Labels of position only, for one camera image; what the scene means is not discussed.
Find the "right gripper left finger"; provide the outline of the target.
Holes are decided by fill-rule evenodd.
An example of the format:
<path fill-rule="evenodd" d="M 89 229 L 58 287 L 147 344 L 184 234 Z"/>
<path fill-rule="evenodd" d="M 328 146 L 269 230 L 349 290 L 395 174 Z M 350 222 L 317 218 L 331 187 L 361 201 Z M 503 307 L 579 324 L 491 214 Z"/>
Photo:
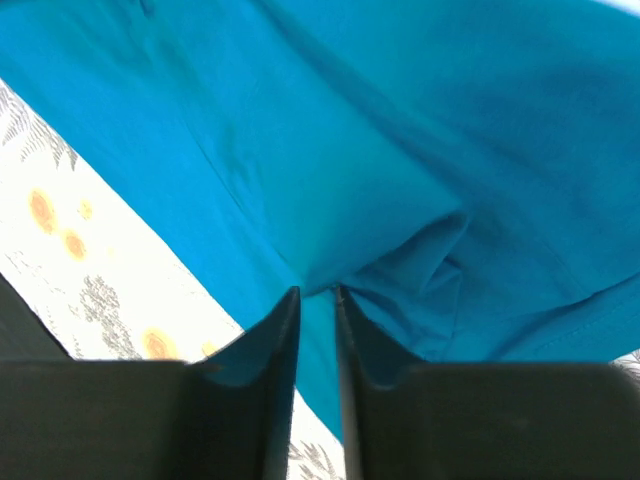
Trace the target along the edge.
<path fill-rule="evenodd" d="M 282 479 L 300 293 L 218 353 L 1 364 L 5 479 Z"/>

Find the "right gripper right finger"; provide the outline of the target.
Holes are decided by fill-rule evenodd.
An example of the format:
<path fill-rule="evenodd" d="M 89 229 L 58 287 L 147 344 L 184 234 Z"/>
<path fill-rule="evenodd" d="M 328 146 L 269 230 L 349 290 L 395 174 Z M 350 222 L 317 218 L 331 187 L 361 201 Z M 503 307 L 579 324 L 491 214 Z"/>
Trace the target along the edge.
<path fill-rule="evenodd" d="M 431 363 L 336 291 L 350 479 L 635 479 L 639 391 L 611 365 Z"/>

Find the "teal blue t-shirt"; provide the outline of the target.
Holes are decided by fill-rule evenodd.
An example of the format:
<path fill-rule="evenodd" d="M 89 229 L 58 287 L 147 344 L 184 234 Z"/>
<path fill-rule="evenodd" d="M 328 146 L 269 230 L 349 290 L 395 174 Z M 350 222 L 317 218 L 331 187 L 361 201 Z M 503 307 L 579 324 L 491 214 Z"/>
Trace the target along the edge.
<path fill-rule="evenodd" d="M 333 287 L 434 362 L 639 346 L 639 18 L 598 1 L 5 1 L 1 76 L 250 326 Z"/>

